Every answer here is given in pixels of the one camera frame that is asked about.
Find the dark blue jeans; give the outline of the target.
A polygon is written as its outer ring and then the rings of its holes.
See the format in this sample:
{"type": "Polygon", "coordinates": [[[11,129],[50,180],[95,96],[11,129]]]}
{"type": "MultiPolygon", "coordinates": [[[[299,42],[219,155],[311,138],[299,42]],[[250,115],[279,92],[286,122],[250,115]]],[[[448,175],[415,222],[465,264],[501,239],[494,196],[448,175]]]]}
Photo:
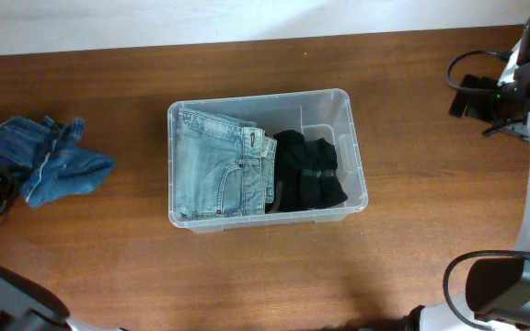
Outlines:
{"type": "Polygon", "coordinates": [[[0,124],[0,166],[19,180],[31,208],[88,194],[114,169],[111,157],[77,145],[84,130],[79,118],[64,124],[13,117],[0,124]]]}

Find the black fuzzy garment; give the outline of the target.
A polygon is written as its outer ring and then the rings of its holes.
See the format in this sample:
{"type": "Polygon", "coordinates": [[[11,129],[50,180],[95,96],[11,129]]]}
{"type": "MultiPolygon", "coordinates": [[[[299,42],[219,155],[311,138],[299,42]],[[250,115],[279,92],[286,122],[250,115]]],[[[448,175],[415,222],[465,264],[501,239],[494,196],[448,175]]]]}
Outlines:
{"type": "Polygon", "coordinates": [[[282,160],[288,173],[283,180],[282,203],[275,212],[326,209],[348,199],[337,175],[335,147],[327,140],[305,139],[291,146],[282,160]]]}

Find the clear plastic storage bin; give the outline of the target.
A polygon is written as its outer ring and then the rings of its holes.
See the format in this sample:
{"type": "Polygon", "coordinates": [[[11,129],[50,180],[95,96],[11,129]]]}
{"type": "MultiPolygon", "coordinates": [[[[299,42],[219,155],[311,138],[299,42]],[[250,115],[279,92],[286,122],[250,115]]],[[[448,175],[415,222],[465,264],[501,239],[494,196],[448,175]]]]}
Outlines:
{"type": "Polygon", "coordinates": [[[339,89],[324,89],[276,95],[185,100],[167,111],[168,219],[177,228],[194,233],[225,229],[304,222],[335,222],[363,211],[368,192],[351,111],[349,95],[339,89]],[[338,157],[338,179],[348,199],[332,208],[312,211],[267,213],[259,216],[185,221],[175,213],[177,176],[177,114],[183,108],[254,121],[267,133],[284,130],[301,132],[308,141],[323,138],[333,144],[338,157]]]}

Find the light blue jeans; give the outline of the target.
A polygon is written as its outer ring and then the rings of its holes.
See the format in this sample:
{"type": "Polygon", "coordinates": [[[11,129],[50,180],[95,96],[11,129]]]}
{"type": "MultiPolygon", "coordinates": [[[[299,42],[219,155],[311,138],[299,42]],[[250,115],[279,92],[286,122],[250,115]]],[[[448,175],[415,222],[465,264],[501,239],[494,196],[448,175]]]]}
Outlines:
{"type": "Polygon", "coordinates": [[[191,108],[175,134],[174,212],[185,221],[265,213],[277,141],[256,123],[191,108]]]}

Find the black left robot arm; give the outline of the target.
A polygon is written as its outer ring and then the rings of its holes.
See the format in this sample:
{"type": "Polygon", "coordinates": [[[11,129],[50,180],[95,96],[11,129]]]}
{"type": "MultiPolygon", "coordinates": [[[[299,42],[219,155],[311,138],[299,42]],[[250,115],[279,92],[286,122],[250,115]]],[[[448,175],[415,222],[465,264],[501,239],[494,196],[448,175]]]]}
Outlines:
{"type": "MultiPolygon", "coordinates": [[[[0,165],[0,226],[7,220],[24,174],[23,169],[0,165]]],[[[0,330],[122,331],[74,319],[67,306],[51,291],[0,266],[0,330]]]]}

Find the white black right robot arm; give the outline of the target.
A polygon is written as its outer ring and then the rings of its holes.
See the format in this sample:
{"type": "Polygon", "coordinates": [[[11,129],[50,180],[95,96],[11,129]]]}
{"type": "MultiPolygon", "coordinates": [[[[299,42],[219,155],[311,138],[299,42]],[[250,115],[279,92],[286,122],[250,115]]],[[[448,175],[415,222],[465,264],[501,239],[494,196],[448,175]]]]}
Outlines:
{"type": "MultiPolygon", "coordinates": [[[[482,133],[506,134],[530,147],[530,18],[511,51],[494,52],[506,66],[499,79],[467,74],[456,92],[452,116],[488,123],[482,133]]],[[[524,216],[511,250],[479,250],[446,267],[444,302],[419,306],[397,321],[397,330],[530,330],[530,165],[524,216]]]]}

